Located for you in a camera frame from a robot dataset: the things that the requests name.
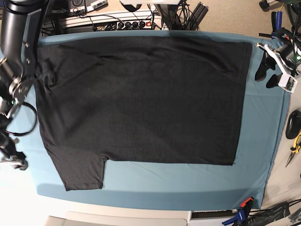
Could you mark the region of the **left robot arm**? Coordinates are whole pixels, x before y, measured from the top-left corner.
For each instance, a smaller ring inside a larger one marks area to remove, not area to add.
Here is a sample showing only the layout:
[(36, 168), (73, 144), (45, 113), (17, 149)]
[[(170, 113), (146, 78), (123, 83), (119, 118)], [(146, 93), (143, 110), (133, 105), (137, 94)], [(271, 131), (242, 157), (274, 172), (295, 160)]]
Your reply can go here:
[(275, 49), (269, 44), (256, 43), (263, 50), (261, 64), (255, 74), (255, 81), (263, 81), (269, 69), (278, 67), (279, 75), (272, 75), (266, 83), (266, 88), (280, 87), (293, 93), (301, 77), (301, 2), (299, 0), (281, 0), (281, 7), (287, 8), (292, 25), (288, 30), (282, 26), (282, 9), (271, 12), (272, 33), (259, 34), (261, 37), (278, 39), (283, 46)]

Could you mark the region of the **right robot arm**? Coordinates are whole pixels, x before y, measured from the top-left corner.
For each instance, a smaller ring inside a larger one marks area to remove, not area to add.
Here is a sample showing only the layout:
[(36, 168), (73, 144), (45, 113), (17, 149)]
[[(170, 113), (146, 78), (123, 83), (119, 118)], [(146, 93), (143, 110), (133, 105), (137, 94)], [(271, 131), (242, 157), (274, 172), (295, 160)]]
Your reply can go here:
[(0, 50), (0, 151), (2, 164), (26, 170), (28, 162), (16, 150), (16, 140), (24, 133), (7, 131), (21, 106), (36, 109), (25, 99), (33, 85), (37, 64), (37, 46), (43, 21), (49, 6), (48, 0), (5, 0), (3, 2)]

